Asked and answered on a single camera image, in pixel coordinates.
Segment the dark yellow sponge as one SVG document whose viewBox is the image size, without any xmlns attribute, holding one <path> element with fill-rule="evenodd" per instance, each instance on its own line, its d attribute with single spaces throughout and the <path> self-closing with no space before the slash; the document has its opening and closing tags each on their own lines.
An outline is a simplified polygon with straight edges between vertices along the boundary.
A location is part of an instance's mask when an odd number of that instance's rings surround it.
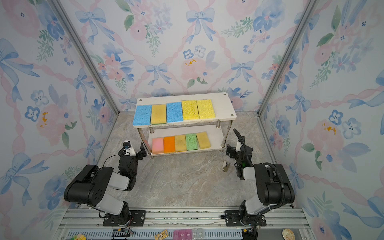
<svg viewBox="0 0 384 240">
<path fill-rule="evenodd" d="M 196 136 L 197 136 L 197 140 L 198 140 L 198 144 L 199 144 L 200 149 L 203 150 L 203 149 L 211 148 L 211 142 L 210 142 L 210 139 L 208 137 L 207 132 L 197 133 Z"/>
</svg>

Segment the blue sponge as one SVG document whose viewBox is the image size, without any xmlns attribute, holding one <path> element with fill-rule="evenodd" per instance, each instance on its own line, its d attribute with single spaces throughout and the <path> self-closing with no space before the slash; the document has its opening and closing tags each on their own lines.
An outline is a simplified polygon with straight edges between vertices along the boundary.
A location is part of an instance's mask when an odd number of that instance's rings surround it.
<svg viewBox="0 0 384 240">
<path fill-rule="evenodd" d="M 136 107 L 133 126 L 149 126 L 151 124 L 152 105 L 141 105 Z"/>
<path fill-rule="evenodd" d="M 181 102 L 166 104 L 166 111 L 167 123 L 177 123 L 182 122 L 184 120 Z"/>
</svg>

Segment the green sponge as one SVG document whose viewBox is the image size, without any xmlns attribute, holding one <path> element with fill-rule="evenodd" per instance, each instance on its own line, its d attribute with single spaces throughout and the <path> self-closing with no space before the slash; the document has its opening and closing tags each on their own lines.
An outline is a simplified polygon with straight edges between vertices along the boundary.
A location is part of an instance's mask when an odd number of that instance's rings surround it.
<svg viewBox="0 0 384 240">
<path fill-rule="evenodd" d="M 199 149 L 198 139 L 196 134 L 186 134 L 186 145 L 188 151 Z"/>
</svg>

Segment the yellow sponge bottom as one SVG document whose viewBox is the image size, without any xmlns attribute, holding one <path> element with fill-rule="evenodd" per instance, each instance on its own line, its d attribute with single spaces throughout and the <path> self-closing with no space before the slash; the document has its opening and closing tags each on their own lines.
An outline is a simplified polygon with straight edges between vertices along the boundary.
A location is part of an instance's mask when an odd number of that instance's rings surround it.
<svg viewBox="0 0 384 240">
<path fill-rule="evenodd" d="M 187 151 L 187 143 L 185 135 L 175 136 L 175 151 L 176 152 L 185 152 Z"/>
</svg>

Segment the white two-tier shelf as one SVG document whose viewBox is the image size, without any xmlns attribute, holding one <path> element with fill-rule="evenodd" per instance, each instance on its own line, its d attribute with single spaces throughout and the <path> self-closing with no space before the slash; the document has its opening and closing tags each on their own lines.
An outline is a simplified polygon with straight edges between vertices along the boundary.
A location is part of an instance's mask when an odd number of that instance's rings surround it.
<svg viewBox="0 0 384 240">
<path fill-rule="evenodd" d="M 206 132 L 211 143 L 207 149 L 198 149 L 197 152 L 221 151 L 226 147 L 228 134 L 237 115 L 227 93 L 195 94 L 168 97 L 140 98 L 136 108 L 146 105 L 165 105 L 188 100 L 210 99 L 216 114 L 214 119 L 186 120 L 182 122 L 159 125 L 134 126 L 138 130 L 141 141 L 150 156 L 155 156 L 152 150 L 152 141 L 155 138 L 164 138 L 175 135 L 185 135 Z"/>
</svg>

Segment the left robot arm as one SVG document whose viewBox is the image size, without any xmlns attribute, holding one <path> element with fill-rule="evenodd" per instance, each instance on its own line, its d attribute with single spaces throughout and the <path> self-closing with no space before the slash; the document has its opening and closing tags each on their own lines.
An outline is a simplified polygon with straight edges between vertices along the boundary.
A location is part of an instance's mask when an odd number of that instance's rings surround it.
<svg viewBox="0 0 384 240">
<path fill-rule="evenodd" d="M 100 216 L 104 220 L 104 227 L 142 227 L 146 211 L 131 211 L 126 201 L 119 200 L 109 193 L 108 188 L 130 192 L 133 190 L 138 175 L 138 164 L 147 156 L 143 144 L 136 152 L 127 141 L 117 156 L 119 170 L 112 167 L 98 167 L 86 165 L 80 173 L 69 183 L 64 192 L 64 200 L 71 203 L 87 205 L 104 213 Z"/>
</svg>

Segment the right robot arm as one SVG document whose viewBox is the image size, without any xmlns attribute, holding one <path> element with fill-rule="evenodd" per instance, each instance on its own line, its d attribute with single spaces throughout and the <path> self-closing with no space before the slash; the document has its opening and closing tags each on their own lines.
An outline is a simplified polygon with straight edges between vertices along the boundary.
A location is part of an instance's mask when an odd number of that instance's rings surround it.
<svg viewBox="0 0 384 240">
<path fill-rule="evenodd" d="M 281 164 L 253 164 L 253 148 L 227 146 L 226 155 L 236 160 L 237 177 L 242 181 L 256 183 L 256 194 L 244 200 L 238 211 L 225 211 L 222 219 L 227 227 L 260 228 L 267 225 L 265 214 L 295 201 L 294 189 Z"/>
</svg>

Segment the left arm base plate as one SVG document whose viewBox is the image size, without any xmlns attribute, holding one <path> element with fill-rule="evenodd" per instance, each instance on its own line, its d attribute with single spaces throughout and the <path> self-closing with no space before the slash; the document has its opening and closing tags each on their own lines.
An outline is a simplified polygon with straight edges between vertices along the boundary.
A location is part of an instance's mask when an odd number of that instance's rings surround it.
<svg viewBox="0 0 384 240">
<path fill-rule="evenodd" d="M 131 210 L 120 215 L 106 214 L 103 221 L 104 227 L 142 227 L 146 219 L 145 210 Z"/>
</svg>

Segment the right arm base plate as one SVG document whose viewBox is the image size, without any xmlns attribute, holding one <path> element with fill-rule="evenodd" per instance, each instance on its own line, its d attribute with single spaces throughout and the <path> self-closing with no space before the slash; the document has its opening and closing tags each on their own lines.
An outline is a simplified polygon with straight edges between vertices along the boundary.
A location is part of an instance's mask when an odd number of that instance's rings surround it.
<svg viewBox="0 0 384 240">
<path fill-rule="evenodd" d="M 221 219 L 225 220 L 227 227 L 260 228 L 267 225 L 264 216 L 241 214 L 240 211 L 224 211 L 224 214 L 221 215 Z"/>
</svg>

